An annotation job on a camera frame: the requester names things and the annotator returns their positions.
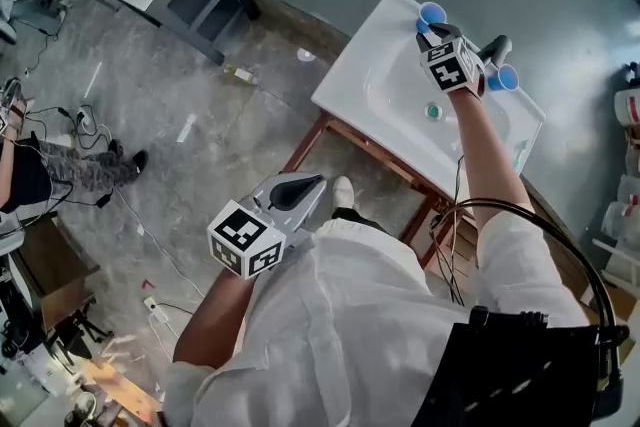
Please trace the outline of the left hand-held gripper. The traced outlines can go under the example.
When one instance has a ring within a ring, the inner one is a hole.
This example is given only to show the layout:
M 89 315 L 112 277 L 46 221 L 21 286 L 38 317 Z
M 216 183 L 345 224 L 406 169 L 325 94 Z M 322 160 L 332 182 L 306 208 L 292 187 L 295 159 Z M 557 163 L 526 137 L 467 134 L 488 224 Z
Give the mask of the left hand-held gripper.
M 326 192 L 320 174 L 272 175 L 240 201 L 229 201 L 207 227 L 211 256 L 249 280 L 282 261 L 310 236 L 305 223 Z

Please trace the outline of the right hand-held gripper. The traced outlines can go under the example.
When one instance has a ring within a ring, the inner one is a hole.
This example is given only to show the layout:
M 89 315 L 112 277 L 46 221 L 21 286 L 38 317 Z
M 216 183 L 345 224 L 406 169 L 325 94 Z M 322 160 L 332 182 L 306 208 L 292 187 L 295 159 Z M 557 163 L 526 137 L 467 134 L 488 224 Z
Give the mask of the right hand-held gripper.
M 448 23 L 432 23 L 431 31 L 442 41 L 452 40 L 435 47 L 423 33 L 416 33 L 421 53 L 419 63 L 427 78 L 443 93 L 466 90 L 480 98 L 483 94 L 484 65 L 469 48 L 461 30 Z

